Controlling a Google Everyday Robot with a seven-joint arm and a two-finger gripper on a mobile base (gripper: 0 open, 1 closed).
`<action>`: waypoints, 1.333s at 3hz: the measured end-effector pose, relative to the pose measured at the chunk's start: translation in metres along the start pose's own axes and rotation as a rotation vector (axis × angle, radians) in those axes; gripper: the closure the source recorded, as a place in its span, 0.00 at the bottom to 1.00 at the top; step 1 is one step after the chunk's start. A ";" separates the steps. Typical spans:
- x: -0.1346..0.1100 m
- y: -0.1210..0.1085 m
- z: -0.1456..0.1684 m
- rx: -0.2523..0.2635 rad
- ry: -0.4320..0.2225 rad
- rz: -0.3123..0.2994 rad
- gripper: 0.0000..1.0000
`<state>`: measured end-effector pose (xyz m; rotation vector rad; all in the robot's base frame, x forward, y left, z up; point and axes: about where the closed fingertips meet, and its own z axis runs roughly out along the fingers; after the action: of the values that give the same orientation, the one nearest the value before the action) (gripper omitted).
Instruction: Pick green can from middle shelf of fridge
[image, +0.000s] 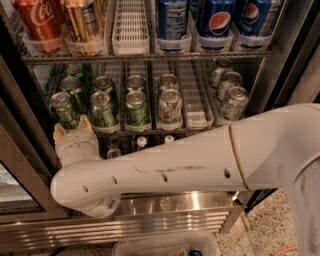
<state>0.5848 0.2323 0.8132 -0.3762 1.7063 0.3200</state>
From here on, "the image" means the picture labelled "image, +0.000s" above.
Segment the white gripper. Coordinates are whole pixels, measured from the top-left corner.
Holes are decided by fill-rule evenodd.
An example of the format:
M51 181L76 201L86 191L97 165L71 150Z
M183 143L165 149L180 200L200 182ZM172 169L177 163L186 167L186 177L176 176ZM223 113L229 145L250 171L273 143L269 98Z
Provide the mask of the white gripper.
M54 125L55 151L63 167L82 160L101 160L97 137L85 114L80 116L78 129L67 132L60 123Z

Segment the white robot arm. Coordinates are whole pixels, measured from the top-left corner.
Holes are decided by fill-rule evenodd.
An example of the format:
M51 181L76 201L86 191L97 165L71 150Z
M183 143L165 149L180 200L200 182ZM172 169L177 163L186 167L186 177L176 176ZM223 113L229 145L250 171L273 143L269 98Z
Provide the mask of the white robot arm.
M109 216L124 193L282 188L299 256L320 256L320 105L289 105L146 150L104 160L94 133L56 143L51 194L91 217Z

